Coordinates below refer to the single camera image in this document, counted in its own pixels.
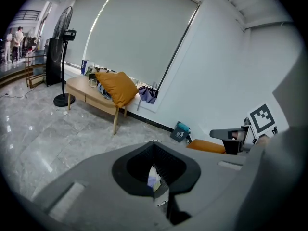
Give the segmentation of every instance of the bench leg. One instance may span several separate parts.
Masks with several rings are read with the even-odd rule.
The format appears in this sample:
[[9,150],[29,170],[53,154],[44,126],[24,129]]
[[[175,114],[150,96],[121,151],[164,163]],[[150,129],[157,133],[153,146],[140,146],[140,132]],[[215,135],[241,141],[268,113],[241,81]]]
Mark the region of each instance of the bench leg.
[[127,113],[127,106],[125,106],[124,117],[126,117],[126,113]]
[[68,94],[68,110],[71,110],[71,94]]
[[117,118],[119,117],[119,107],[116,108],[115,111],[115,120],[114,120],[114,135],[116,134],[116,125],[117,125]]

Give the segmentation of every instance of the railing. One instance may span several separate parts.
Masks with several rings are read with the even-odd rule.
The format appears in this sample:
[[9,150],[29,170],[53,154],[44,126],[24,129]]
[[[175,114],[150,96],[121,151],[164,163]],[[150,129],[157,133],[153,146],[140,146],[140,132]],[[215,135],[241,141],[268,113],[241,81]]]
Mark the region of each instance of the railing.
[[37,10],[20,10],[15,15],[13,21],[17,20],[30,20],[36,21],[39,17],[40,11]]

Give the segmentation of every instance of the cushion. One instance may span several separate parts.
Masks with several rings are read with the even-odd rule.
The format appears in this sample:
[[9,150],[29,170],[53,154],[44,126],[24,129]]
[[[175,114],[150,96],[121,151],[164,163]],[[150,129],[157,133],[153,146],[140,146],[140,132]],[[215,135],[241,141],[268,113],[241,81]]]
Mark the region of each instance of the cushion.
[[128,104],[138,93],[137,87],[124,72],[95,73],[95,76],[119,108]]
[[211,143],[203,140],[193,140],[186,148],[195,149],[204,152],[225,153],[225,147],[220,144]]

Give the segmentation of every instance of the marble floor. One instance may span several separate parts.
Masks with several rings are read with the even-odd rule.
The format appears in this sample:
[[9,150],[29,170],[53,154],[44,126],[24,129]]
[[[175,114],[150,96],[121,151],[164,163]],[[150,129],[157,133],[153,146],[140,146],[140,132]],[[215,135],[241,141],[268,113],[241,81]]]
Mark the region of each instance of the marble floor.
[[[0,96],[21,97],[29,90],[21,79],[0,89]],[[123,114],[113,136],[112,115],[78,100],[66,114],[67,107],[59,108],[52,102],[60,93],[60,84],[40,84],[27,98],[0,98],[1,170],[11,189],[29,200],[93,155],[148,140],[179,144],[169,132]]]
[[0,78],[15,73],[17,71],[20,70],[24,70],[25,69],[25,59],[22,58],[20,59],[19,62],[13,62],[13,63],[8,63],[5,64],[4,62],[2,62],[0,64]]

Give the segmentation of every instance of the roller blind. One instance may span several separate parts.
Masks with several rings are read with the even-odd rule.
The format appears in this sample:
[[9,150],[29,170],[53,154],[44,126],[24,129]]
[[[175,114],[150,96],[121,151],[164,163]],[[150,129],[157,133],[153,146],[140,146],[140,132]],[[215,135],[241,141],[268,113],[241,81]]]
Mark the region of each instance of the roller blind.
[[196,7],[191,0],[109,0],[86,60],[159,83]]
[[65,56],[66,61],[81,65],[83,51],[86,46],[90,29],[105,2],[106,0],[75,1],[69,28],[76,30],[76,37],[74,41],[68,43]]

